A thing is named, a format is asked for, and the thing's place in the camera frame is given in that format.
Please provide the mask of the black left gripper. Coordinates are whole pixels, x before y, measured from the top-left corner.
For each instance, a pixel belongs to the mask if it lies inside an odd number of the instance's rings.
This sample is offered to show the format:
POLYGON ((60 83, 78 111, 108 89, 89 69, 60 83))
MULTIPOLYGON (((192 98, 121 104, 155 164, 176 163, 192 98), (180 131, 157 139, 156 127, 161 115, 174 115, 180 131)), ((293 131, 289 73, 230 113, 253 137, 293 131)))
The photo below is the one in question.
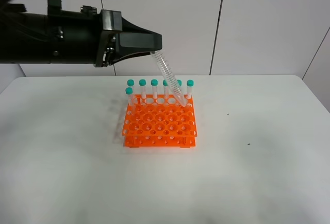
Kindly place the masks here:
POLYGON ((112 65, 111 60, 149 55, 162 49, 162 35, 122 18, 120 11, 102 9, 101 33, 94 66, 112 65))

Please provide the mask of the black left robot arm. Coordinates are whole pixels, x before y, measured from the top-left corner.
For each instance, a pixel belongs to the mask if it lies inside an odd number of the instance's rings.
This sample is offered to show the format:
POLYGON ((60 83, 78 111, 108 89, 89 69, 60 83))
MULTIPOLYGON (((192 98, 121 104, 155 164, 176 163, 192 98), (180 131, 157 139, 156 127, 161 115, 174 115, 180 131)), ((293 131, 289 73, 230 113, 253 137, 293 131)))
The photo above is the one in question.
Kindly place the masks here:
POLYGON ((83 6, 49 15, 1 11, 2 64, 111 66, 162 49, 162 36, 121 12, 83 6))

